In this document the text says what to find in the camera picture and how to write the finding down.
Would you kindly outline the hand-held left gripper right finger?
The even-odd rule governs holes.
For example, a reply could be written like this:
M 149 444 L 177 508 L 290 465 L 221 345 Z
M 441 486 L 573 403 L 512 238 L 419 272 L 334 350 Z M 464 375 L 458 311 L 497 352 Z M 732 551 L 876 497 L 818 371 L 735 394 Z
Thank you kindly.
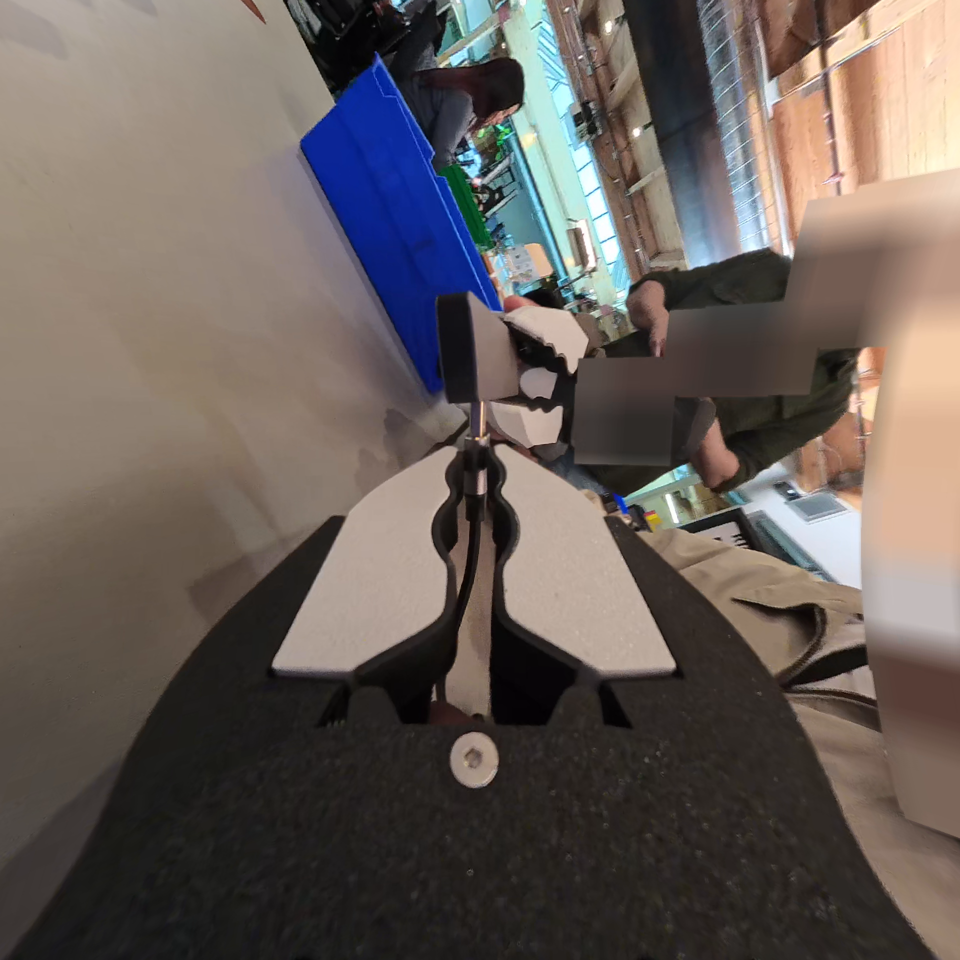
M 493 720 L 544 726 L 585 688 L 607 726 L 629 726 L 614 684 L 666 679 L 674 656 L 602 504 L 506 443 L 489 465 L 495 544 L 489 696 Z

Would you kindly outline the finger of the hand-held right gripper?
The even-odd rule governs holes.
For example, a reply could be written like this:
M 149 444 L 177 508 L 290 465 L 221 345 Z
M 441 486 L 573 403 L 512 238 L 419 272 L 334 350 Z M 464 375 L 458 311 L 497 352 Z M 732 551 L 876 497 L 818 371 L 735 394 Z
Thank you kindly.
M 570 375 L 551 369 L 522 369 L 516 391 L 486 400 L 492 429 L 523 449 L 558 443 L 570 406 Z
M 591 351 L 588 333 L 570 312 L 520 307 L 504 313 L 519 361 L 552 373 L 575 374 Z

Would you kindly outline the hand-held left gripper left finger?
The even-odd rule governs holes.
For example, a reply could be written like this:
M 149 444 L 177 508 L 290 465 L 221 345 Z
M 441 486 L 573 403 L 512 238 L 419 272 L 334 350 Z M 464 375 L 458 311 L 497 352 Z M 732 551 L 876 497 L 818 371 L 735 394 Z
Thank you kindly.
M 345 516 L 271 662 L 271 674 L 383 690 L 401 722 L 429 722 L 457 650 L 461 452 L 440 448 Z

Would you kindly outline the grey usb hub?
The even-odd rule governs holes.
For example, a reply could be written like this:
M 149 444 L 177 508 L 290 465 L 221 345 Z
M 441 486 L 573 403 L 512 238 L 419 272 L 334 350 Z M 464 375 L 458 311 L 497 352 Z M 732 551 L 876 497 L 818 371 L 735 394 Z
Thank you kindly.
M 503 314 L 473 293 L 436 299 L 439 368 L 454 405 L 499 402 L 520 394 L 520 361 Z

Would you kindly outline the green plastic bin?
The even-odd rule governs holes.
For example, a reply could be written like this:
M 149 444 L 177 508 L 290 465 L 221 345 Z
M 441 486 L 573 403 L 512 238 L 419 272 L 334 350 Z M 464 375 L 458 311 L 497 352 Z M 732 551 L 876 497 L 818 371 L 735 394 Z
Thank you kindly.
M 494 240 L 479 208 L 473 183 L 464 169 L 457 163 L 451 163 L 442 168 L 439 175 L 447 181 L 469 236 L 478 251 L 486 253 L 492 250 L 495 246 Z

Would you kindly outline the blue plastic bin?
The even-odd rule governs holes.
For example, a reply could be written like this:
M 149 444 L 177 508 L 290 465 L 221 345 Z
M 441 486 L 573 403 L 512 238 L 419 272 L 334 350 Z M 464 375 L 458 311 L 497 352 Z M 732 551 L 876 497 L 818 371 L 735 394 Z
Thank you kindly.
M 300 149 L 430 394 L 443 390 L 436 299 L 500 300 L 433 150 L 379 56 Z

